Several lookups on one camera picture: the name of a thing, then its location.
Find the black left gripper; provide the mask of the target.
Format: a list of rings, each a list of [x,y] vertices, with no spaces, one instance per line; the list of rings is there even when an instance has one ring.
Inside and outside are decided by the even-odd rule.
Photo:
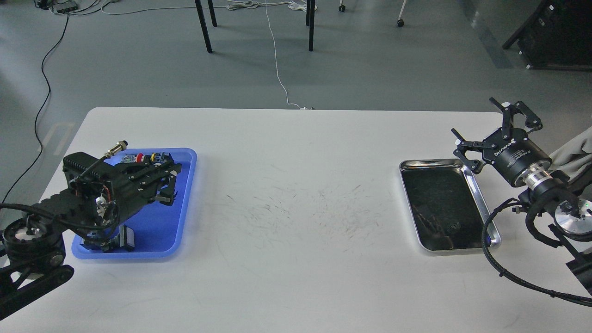
[[[155,202],[172,206],[181,168],[173,159],[110,165],[87,153],[69,154],[63,159],[70,205],[65,214],[74,225],[106,227]]]

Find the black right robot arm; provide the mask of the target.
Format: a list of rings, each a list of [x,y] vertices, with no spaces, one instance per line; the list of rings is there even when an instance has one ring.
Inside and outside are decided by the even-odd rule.
[[[524,212],[525,226],[531,236],[552,248],[563,247],[569,251],[573,259],[567,267],[586,291],[591,291],[591,255],[573,246],[573,241],[591,240],[591,202],[580,198],[591,184],[591,172],[586,171],[572,181],[558,169],[551,171],[552,159],[529,138],[529,133],[543,127],[539,116],[522,101],[501,104],[491,97],[490,102],[502,113],[501,126],[482,141],[467,141],[452,129],[457,138],[453,154],[472,173],[478,174],[484,165],[491,165],[510,186],[525,187],[525,191],[518,198],[501,203],[486,219],[481,232],[483,253],[501,278],[552,298],[590,307],[590,297],[527,282],[509,272],[490,253],[486,235],[496,215],[507,208],[515,213]]]

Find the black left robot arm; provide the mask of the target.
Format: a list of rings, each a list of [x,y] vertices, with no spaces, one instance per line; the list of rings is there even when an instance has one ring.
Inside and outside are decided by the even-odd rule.
[[[110,251],[135,248],[125,221],[144,206],[171,206],[182,166],[169,153],[136,154],[110,165],[109,158],[127,149],[118,142],[101,158],[85,152],[63,158],[67,188],[32,206],[3,203],[2,209],[23,213],[1,232],[1,318],[11,316],[70,280],[62,234],[71,230],[85,248]]]

